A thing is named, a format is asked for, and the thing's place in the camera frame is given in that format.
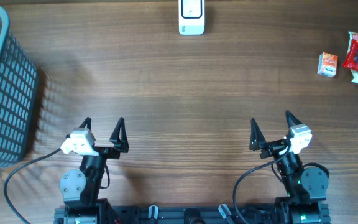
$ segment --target basket mesh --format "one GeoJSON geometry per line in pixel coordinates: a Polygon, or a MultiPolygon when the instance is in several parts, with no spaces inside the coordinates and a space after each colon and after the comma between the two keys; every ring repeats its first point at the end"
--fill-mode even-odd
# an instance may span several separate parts
{"type": "Polygon", "coordinates": [[[9,31],[0,62],[0,167],[24,155],[37,84],[34,65],[9,31]]]}

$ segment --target juice box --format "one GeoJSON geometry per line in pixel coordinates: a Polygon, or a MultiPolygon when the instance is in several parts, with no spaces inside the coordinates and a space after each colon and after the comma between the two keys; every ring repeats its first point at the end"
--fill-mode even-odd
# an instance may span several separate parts
{"type": "Polygon", "coordinates": [[[337,64],[338,56],[323,52],[320,55],[317,74],[333,77],[336,75],[337,64]]]}

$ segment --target wood grain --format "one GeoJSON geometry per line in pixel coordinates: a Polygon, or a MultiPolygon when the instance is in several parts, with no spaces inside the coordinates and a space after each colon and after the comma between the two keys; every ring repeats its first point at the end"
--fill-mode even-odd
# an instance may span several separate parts
{"type": "MultiPolygon", "coordinates": [[[[261,160],[248,150],[249,120],[268,141],[287,132],[285,110],[313,130],[303,162],[331,174],[333,223],[358,223],[358,86],[339,68],[316,74],[318,56],[344,60],[358,32],[358,1],[219,1],[206,5],[206,33],[178,33],[177,3],[6,6],[11,30],[41,75],[34,140],[25,161],[58,148],[87,116],[99,145],[120,116],[130,150],[108,161],[114,205],[231,203],[237,178],[261,160]]],[[[61,153],[18,173],[9,196],[31,223],[63,205],[60,177],[81,157],[61,153]]],[[[20,223],[2,187],[0,223],[20,223]]],[[[246,178],[237,200],[285,195],[270,169],[246,178]]]]}
{"type": "MultiPolygon", "coordinates": [[[[144,2],[144,0],[0,0],[1,6],[16,4],[59,4],[59,3],[96,3],[96,2],[144,2]]],[[[176,0],[147,0],[147,2],[176,2],[176,0]]]]}

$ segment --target black cable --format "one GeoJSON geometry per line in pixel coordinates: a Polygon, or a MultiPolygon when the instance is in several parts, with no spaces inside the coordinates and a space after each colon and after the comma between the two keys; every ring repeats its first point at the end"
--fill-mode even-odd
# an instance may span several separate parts
{"type": "Polygon", "coordinates": [[[9,174],[9,176],[7,177],[7,179],[5,180],[5,184],[4,184],[4,196],[5,196],[5,200],[7,202],[7,204],[10,206],[10,208],[12,209],[12,211],[26,224],[30,224],[29,221],[27,221],[17,210],[16,208],[13,206],[12,202],[9,200],[9,197],[7,196],[7,183],[9,182],[9,180],[11,179],[11,177],[17,173],[17,171],[21,170],[22,168],[33,164],[35,162],[41,161],[42,159],[46,159],[56,153],[58,153],[61,149],[56,149],[55,151],[51,152],[50,154],[47,154],[46,156],[42,156],[38,159],[34,159],[30,162],[26,162],[25,164],[19,166],[18,168],[16,168],[14,171],[11,172],[11,174],[9,174]]]}
{"type": "Polygon", "coordinates": [[[276,173],[276,170],[274,169],[274,164],[272,164],[272,171],[273,171],[274,175],[277,177],[278,181],[280,181],[281,183],[283,183],[283,180],[282,180],[281,177],[276,173]]]}
{"type": "Polygon", "coordinates": [[[240,184],[240,182],[249,174],[253,173],[254,171],[257,171],[259,169],[262,169],[264,167],[270,166],[272,164],[275,164],[276,162],[280,162],[288,153],[290,152],[290,147],[287,147],[287,150],[285,151],[285,153],[278,159],[268,162],[266,164],[260,165],[258,167],[255,167],[251,170],[248,170],[245,174],[243,174],[236,182],[236,184],[234,185],[234,189],[233,189],[233,204],[234,204],[234,209],[236,210],[238,216],[241,218],[241,220],[245,223],[245,224],[249,224],[247,222],[247,220],[245,220],[245,218],[241,215],[241,212],[239,211],[239,209],[237,208],[237,202],[236,202],[236,192],[237,192],[237,187],[240,184]]]}
{"type": "Polygon", "coordinates": [[[107,189],[110,186],[110,173],[109,173],[109,167],[107,165],[104,165],[104,168],[106,169],[106,174],[107,174],[107,179],[108,179],[108,183],[107,183],[107,187],[102,187],[100,186],[101,189],[107,189]]]}

